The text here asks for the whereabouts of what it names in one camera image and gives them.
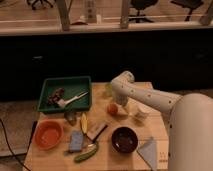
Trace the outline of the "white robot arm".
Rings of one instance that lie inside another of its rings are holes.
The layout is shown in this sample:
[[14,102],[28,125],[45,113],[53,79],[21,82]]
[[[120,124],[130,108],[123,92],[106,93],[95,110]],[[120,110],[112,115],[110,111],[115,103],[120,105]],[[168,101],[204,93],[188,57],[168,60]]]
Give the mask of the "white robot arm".
[[170,116],[168,171],[213,169],[213,98],[190,93],[179,95],[134,84],[124,71],[111,80],[114,100],[125,106],[129,98]]

